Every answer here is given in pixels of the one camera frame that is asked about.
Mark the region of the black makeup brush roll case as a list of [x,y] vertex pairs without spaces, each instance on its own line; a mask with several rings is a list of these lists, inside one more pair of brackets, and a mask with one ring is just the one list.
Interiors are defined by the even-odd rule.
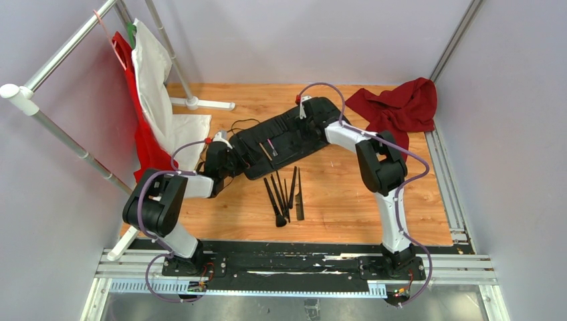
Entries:
[[[229,139],[233,149],[250,164],[250,167],[243,172],[249,180],[260,179],[329,145],[329,142],[302,138],[298,127],[298,114],[299,108],[296,106],[283,114],[242,130]],[[277,150],[277,156],[272,155],[267,143],[268,139]],[[272,162],[264,155],[259,143],[262,143],[272,156]]]

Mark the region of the pink handle makeup brush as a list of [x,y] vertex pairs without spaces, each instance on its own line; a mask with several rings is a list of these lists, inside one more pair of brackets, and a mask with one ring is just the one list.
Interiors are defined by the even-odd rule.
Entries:
[[268,145],[269,145],[270,148],[271,148],[272,155],[273,155],[273,156],[277,156],[277,155],[278,155],[277,150],[275,149],[275,147],[274,147],[274,145],[272,144],[272,142],[271,142],[270,139],[267,140],[267,143],[268,143]]

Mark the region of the black comb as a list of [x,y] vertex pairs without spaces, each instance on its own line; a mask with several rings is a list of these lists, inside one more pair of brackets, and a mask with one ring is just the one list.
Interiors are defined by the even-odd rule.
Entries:
[[305,219],[304,216],[304,202],[303,202],[303,195],[302,195],[302,180],[301,180],[301,171],[298,169],[298,193],[296,194],[296,219],[298,221],[303,221]]

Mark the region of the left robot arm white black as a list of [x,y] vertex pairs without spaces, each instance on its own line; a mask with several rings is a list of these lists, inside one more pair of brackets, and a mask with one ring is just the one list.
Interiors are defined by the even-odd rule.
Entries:
[[192,198],[216,197],[225,179],[248,169],[252,161],[226,140],[204,140],[206,158],[193,171],[172,165],[170,170],[145,170],[127,200],[122,218],[166,250],[169,261],[179,261],[188,276],[199,275],[206,265],[203,243],[180,223],[181,205],[189,191]]

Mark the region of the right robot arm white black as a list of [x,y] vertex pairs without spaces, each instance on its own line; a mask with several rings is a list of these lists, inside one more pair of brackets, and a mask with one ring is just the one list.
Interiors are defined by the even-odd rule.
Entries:
[[376,268],[397,279],[403,274],[416,276],[423,265],[407,231],[404,184],[408,150],[394,142],[391,133],[369,132],[349,124],[339,113],[337,120],[324,123],[325,139],[356,154],[365,187],[374,194],[382,224],[382,259]]

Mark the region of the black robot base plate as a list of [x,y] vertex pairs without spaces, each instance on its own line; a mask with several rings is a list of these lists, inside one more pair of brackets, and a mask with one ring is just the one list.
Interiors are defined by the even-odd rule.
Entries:
[[382,259],[381,245],[333,243],[281,243],[256,241],[204,241],[205,267],[192,274],[180,261],[169,261],[167,253],[153,257],[144,268],[143,280],[157,289],[161,277],[191,280],[190,289],[242,292],[338,292],[368,290],[369,280],[400,282],[405,296],[414,282],[429,283],[433,274],[431,259],[420,257],[423,265],[416,276],[403,274],[391,278],[376,268]]

